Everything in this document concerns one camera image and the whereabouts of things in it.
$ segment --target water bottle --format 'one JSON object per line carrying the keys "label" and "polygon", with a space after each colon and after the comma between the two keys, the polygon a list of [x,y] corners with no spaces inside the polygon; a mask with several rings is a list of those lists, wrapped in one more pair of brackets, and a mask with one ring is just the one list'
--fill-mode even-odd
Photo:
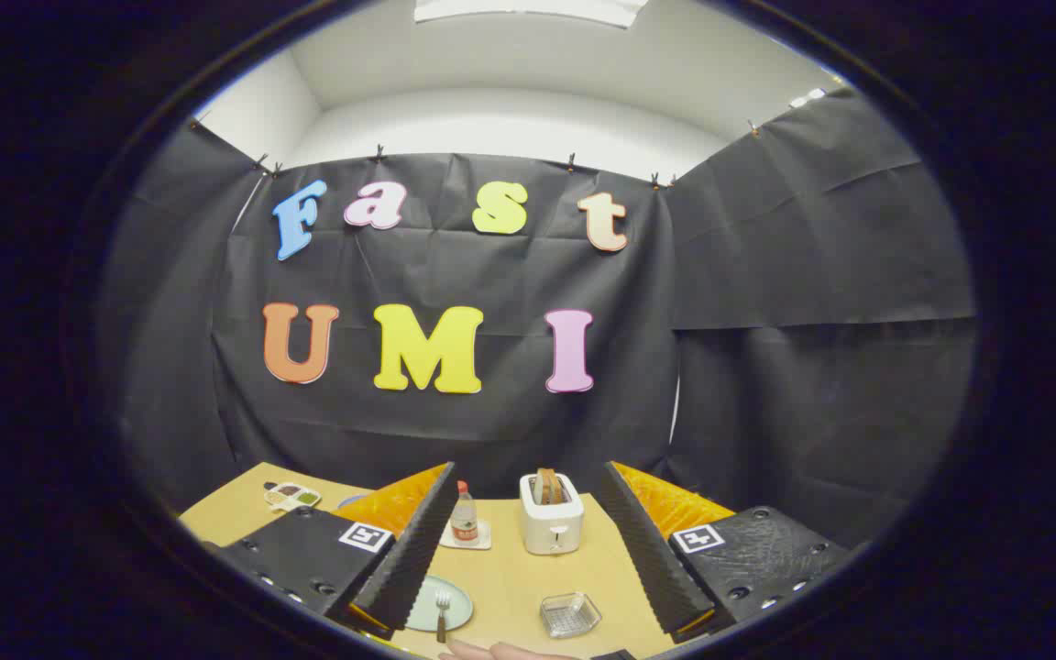
{"label": "water bottle", "polygon": [[475,517],[475,501],[467,492],[467,482],[458,482],[458,502],[451,513],[451,531],[455,540],[473,544],[478,540],[478,518]]}

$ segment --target blue letter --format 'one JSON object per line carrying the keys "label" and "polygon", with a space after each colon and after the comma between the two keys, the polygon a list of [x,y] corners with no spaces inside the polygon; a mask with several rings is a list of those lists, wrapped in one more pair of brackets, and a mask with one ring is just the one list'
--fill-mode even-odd
{"label": "blue letter", "polygon": [[271,211],[280,219],[280,253],[278,258],[284,261],[289,256],[304,249],[312,242],[312,234],[304,231],[301,223],[312,226],[316,222],[316,197],[328,190],[323,181],[314,181],[305,185],[302,191],[280,202]]}

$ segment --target fork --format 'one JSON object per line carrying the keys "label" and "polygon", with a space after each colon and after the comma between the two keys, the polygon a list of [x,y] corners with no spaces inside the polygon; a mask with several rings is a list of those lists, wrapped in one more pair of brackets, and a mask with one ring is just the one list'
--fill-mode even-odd
{"label": "fork", "polygon": [[434,595],[434,604],[439,607],[439,643],[448,641],[448,609],[451,608],[451,593],[440,590]]}

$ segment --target toaster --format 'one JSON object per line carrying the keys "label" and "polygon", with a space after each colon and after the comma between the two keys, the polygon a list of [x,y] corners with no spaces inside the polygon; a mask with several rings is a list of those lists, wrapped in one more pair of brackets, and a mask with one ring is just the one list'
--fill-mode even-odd
{"label": "toaster", "polygon": [[525,550],[532,554],[565,554],[578,550],[581,544],[581,522],[586,516],[573,482],[557,473],[565,489],[565,502],[542,506],[531,496],[536,475],[520,477],[520,534]]}

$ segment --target black backdrop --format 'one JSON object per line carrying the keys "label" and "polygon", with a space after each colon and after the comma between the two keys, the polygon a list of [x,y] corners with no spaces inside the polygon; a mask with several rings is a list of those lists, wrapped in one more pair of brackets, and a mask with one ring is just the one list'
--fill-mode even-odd
{"label": "black backdrop", "polygon": [[[278,261],[281,201],[322,180],[312,242]],[[407,187],[393,229],[341,219],[372,181]],[[523,184],[527,223],[514,234],[479,233],[475,193],[490,181]],[[616,221],[628,244],[596,249],[578,201],[610,192],[627,208]],[[219,396],[240,469],[260,460],[341,483],[378,488],[454,460],[477,496],[516,496],[520,475],[541,465],[580,485],[608,459],[649,467],[666,449],[676,352],[665,301],[671,289],[671,219],[649,184],[604,171],[566,171],[524,158],[391,156],[298,168],[265,178],[226,243],[213,309],[222,373]],[[309,354],[302,310],[331,304],[326,372],[284,383],[264,366],[263,306],[301,309],[290,325],[293,359]],[[483,312],[473,394],[380,390],[381,304],[410,305],[429,336],[444,309]],[[549,393],[550,309],[587,309],[585,393]]]}
{"label": "black backdrop", "polygon": [[[318,178],[328,191],[314,239],[278,261],[272,209]],[[361,185],[386,180],[408,190],[399,225],[346,225]],[[475,231],[488,181],[528,189],[523,230]],[[619,252],[587,241],[576,201],[595,191],[627,206]],[[122,384],[121,431],[177,510],[260,460],[370,488],[456,460],[478,496],[514,496],[514,477],[538,465],[584,488],[616,459],[854,545],[917,494],[970,372],[955,219],[904,139],[848,91],[769,121],[661,191],[465,155],[272,177],[202,127],[181,129],[127,206],[110,272],[100,348],[127,365],[109,379]],[[265,367],[269,302],[301,309],[298,360],[309,350],[302,310],[340,309],[314,383]],[[482,309],[483,390],[374,388],[373,310],[388,303],[410,305],[427,334],[448,306]],[[593,316],[590,392],[545,391],[544,314],[560,308]]]}
{"label": "black backdrop", "polygon": [[972,375],[972,280],[939,185],[844,89],[667,201],[680,401],[659,473],[869,539],[943,455]]}

